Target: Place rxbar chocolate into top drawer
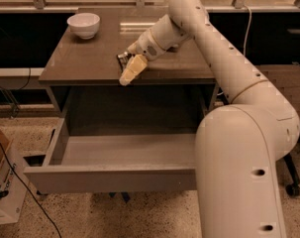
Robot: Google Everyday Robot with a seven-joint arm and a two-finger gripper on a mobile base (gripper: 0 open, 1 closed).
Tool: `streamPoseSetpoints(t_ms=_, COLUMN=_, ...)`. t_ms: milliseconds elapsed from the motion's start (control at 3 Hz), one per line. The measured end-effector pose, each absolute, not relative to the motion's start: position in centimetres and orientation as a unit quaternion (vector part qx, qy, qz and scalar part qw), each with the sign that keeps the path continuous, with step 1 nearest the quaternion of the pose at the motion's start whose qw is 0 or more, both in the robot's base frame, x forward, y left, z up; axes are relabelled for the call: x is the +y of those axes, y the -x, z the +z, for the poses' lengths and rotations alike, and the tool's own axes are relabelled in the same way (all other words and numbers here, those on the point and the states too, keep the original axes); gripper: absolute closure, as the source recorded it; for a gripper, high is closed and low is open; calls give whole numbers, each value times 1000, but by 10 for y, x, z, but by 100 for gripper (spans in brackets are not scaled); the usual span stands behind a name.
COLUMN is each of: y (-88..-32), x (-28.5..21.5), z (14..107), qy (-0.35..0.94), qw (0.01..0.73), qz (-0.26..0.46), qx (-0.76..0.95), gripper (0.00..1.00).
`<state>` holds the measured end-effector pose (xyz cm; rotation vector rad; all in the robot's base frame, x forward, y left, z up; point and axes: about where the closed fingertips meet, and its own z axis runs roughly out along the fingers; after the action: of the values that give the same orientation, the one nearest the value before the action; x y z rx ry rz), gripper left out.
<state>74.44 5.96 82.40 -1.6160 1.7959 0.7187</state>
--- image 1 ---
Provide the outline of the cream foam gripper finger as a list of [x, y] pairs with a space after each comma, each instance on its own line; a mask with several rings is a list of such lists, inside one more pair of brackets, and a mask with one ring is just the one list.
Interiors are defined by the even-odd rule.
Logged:
[[119, 82], [126, 86], [130, 84], [139, 74], [141, 74], [148, 66], [148, 60], [143, 55], [132, 56], [123, 70]]

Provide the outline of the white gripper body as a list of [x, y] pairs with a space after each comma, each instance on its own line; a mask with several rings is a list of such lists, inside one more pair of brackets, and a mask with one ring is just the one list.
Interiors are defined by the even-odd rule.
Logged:
[[155, 41], [150, 29], [143, 32], [135, 42], [128, 46], [128, 52], [134, 56], [143, 55], [147, 60], [156, 60], [165, 54], [165, 50]]

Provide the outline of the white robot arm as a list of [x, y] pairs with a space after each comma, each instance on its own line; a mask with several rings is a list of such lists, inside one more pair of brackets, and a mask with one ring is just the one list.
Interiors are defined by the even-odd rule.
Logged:
[[299, 116], [210, 23], [200, 0], [169, 0], [167, 14], [129, 46], [121, 84], [186, 39], [195, 42], [228, 100], [205, 116], [196, 133], [202, 237], [287, 238], [276, 163], [298, 141]]

